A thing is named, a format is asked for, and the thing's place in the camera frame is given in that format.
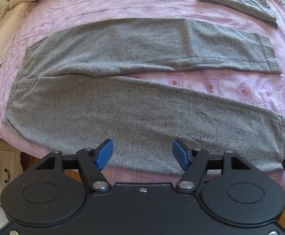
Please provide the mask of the grey speckled pants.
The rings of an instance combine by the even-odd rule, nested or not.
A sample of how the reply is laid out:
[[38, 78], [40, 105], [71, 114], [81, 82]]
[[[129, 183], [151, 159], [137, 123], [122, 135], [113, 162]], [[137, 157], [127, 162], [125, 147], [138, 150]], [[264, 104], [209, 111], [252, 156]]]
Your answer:
[[65, 154], [114, 141], [112, 166], [181, 174], [180, 139], [234, 151], [262, 171], [282, 167], [285, 116], [135, 73], [234, 69], [279, 73], [270, 40], [191, 19], [124, 18], [77, 25], [27, 47], [3, 124]]

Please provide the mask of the beige pillow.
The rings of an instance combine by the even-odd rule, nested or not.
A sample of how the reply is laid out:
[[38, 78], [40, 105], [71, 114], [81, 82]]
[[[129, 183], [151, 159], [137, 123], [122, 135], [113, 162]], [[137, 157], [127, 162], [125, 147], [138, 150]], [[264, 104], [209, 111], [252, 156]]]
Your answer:
[[16, 33], [29, 15], [35, 2], [21, 2], [9, 10], [0, 22], [0, 67]]

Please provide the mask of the pink patterned bed sheet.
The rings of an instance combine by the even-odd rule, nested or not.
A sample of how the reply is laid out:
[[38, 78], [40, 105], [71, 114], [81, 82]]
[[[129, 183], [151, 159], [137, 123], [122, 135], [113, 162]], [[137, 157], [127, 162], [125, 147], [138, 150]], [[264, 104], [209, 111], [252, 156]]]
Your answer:
[[218, 94], [264, 107], [285, 116], [285, 9], [278, 0], [267, 0], [267, 2], [276, 16], [277, 28], [229, 7], [198, 0], [39, 1], [16, 34], [0, 68], [0, 138], [37, 158], [47, 154], [47, 149], [28, 143], [2, 123], [11, 85], [23, 62], [26, 48], [53, 32], [74, 25], [117, 18], [188, 18], [268, 36], [282, 69], [281, 74], [224, 69], [138, 73], [134, 77]]

